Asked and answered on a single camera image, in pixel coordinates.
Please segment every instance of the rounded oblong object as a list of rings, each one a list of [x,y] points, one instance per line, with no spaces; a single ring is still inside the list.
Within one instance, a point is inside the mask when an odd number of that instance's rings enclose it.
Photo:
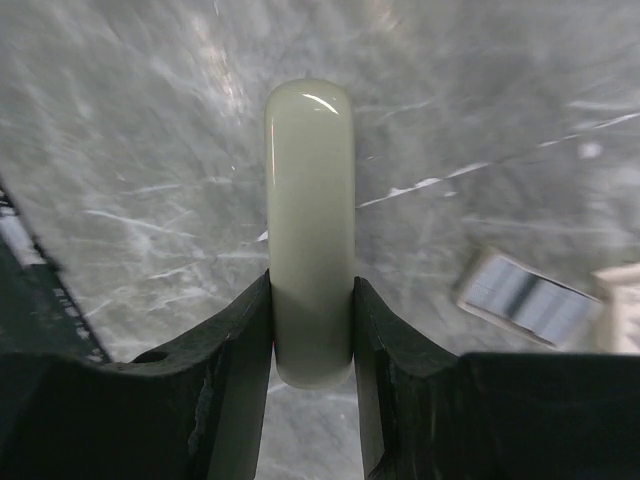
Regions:
[[[325,388],[351,371],[355,263],[352,108],[321,80],[276,88],[265,118],[270,278],[278,373]]]

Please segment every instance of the marble countertop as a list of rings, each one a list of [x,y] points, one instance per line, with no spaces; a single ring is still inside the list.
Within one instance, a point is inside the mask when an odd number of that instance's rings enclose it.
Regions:
[[[114,359],[268,264],[263,107],[355,105],[357,268],[453,351],[526,350],[457,309],[489,243],[572,287],[640,257],[640,3],[5,0],[0,174]],[[260,480],[362,478],[353,378],[274,374]]]

